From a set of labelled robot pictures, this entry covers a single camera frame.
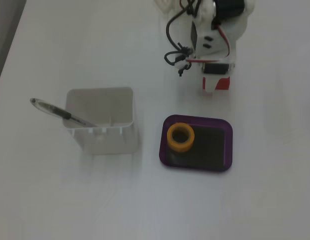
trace pen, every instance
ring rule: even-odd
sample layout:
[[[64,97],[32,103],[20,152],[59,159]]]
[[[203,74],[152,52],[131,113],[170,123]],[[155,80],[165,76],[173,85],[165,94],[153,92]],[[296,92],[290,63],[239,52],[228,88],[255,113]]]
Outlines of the pen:
[[[43,100],[37,98],[31,98],[30,103],[37,109],[43,111],[44,113],[50,114],[55,117],[61,117],[62,119],[69,120],[72,123],[78,124],[85,128],[97,127],[95,124],[92,124],[86,120],[81,119],[78,116],[75,116],[64,109],[61,109],[57,106],[51,105]]]

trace white robot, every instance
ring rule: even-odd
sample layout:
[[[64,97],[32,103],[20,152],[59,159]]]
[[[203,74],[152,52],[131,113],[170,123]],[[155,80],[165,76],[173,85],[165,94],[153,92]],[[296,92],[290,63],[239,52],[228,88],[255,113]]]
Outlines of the white robot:
[[[255,0],[155,1],[163,12],[168,12],[179,3],[179,12],[166,26],[167,38],[175,48],[165,55],[166,62],[178,68],[180,76],[191,68],[192,63],[197,64],[206,92],[228,90],[230,75],[236,64],[236,41],[246,30]],[[192,16],[192,47],[176,44],[170,36],[171,23],[184,13]]]

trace orange ring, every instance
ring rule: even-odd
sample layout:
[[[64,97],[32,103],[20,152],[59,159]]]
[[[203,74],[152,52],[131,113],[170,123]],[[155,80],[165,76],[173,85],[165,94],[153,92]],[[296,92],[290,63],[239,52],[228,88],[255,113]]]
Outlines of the orange ring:
[[[187,141],[183,143],[175,141],[173,139],[173,133],[175,131],[184,132],[188,136]],[[194,138],[195,138],[195,134],[194,134],[193,128],[186,123],[181,123],[181,122],[175,123],[172,126],[170,126],[170,128],[167,131],[167,144],[170,149],[172,149],[173,151],[177,153],[185,153],[189,151],[193,146]]]

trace white tabletop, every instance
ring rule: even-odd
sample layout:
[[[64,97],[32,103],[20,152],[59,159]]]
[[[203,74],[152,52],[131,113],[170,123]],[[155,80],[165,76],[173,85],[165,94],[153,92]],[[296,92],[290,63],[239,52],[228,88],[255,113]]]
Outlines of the white tabletop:
[[[151,0],[28,0],[0,79],[0,240],[310,239],[310,0],[257,1],[230,90],[212,96],[196,66],[179,77],[165,63],[167,20]],[[121,86],[135,93],[133,155],[84,156],[29,102]],[[231,169],[165,167],[172,114],[229,121]]]

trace white plastic container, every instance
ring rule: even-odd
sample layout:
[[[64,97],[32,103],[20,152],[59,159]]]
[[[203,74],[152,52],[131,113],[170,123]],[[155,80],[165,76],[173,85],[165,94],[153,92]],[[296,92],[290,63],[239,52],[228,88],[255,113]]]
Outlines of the white plastic container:
[[[65,109],[98,126],[83,128],[63,119],[63,125],[86,153],[105,155],[137,151],[139,131],[130,87],[70,90]]]

